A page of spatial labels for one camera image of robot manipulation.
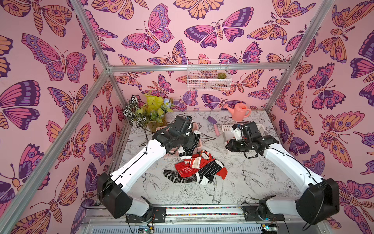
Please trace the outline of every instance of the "red cloth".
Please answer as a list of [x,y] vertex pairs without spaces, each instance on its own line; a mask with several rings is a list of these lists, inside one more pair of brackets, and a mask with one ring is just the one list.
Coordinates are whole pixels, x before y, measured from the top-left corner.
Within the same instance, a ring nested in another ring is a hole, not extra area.
[[[184,158],[183,160],[183,162],[175,164],[175,169],[179,172],[182,178],[187,178],[193,176],[206,164],[214,161],[215,158],[213,158],[208,151],[203,150],[200,154],[194,154],[191,158]],[[225,179],[227,169],[223,167],[216,175],[219,175],[222,177],[222,179]]]

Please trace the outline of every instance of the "bird illustration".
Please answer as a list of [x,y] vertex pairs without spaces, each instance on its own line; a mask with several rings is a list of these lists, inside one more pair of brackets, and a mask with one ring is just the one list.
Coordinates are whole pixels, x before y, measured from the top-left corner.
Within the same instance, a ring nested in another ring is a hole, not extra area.
[[213,197],[212,199],[213,204],[220,203],[222,200],[222,196],[223,196],[223,183],[222,183],[221,192],[219,192],[217,189],[217,181],[215,178],[213,180],[213,185],[214,185],[214,190],[211,190],[208,186],[204,185],[205,191],[209,196]]
[[144,175],[142,175],[141,177],[145,179],[145,180],[143,181],[143,188],[144,188],[144,191],[145,191],[147,197],[149,197],[149,196],[148,196],[148,192],[147,192],[147,186],[148,186],[149,183],[151,183],[151,184],[153,185],[153,187],[154,187],[154,189],[155,189],[156,191],[157,191],[156,186],[157,186],[157,188],[160,189],[160,187],[159,187],[159,186],[158,186],[158,185],[157,185],[157,184],[152,180],[152,177],[155,177],[155,178],[159,179],[159,178],[158,178],[157,176],[155,176],[154,174],[151,174],[151,173],[146,172],[146,173],[144,173]]
[[244,181],[245,181],[245,183],[248,185],[248,187],[249,187],[253,192],[255,192],[255,191],[254,191],[253,188],[252,188],[251,180],[253,180],[253,181],[254,181],[258,186],[260,186],[260,187],[261,187],[261,185],[264,186],[260,181],[254,179],[254,178],[252,177],[252,175],[256,175],[256,176],[260,177],[259,175],[255,174],[255,173],[253,173],[253,172],[251,172],[251,171],[247,171],[247,170],[242,170],[242,171],[243,171],[243,172],[240,172],[240,174],[241,174],[242,176],[244,176]]

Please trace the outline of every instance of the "succulent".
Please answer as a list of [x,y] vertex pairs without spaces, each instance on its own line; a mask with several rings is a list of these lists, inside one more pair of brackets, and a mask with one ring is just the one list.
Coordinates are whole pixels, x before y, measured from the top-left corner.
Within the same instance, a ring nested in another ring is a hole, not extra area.
[[226,73],[224,72],[217,73],[217,79],[226,79]]

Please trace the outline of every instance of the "striped sock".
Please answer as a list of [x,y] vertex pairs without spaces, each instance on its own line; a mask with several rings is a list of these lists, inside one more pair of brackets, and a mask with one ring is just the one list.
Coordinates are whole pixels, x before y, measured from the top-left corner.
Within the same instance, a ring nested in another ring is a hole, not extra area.
[[191,183],[193,181],[196,181],[195,175],[192,177],[182,178],[177,171],[164,170],[163,174],[173,183]]

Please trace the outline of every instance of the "white plastic basket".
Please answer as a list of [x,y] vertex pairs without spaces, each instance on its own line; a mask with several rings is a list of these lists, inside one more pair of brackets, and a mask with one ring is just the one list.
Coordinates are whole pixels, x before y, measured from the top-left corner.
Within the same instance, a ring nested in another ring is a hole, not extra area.
[[[223,132],[223,139],[225,141],[225,145],[227,144],[227,142],[234,138],[234,134],[231,132],[231,127],[233,126],[233,124],[225,124],[225,125],[222,125],[222,132]],[[264,136],[266,135],[264,132],[265,132],[265,128],[262,124],[256,124],[258,130],[260,131],[261,133],[261,136]],[[243,155],[244,156],[244,153],[243,152],[231,152],[229,151],[228,149],[226,149],[226,154],[227,155]],[[256,155],[256,152],[255,151],[248,151],[248,152],[245,152],[245,155],[247,157],[254,157]]]

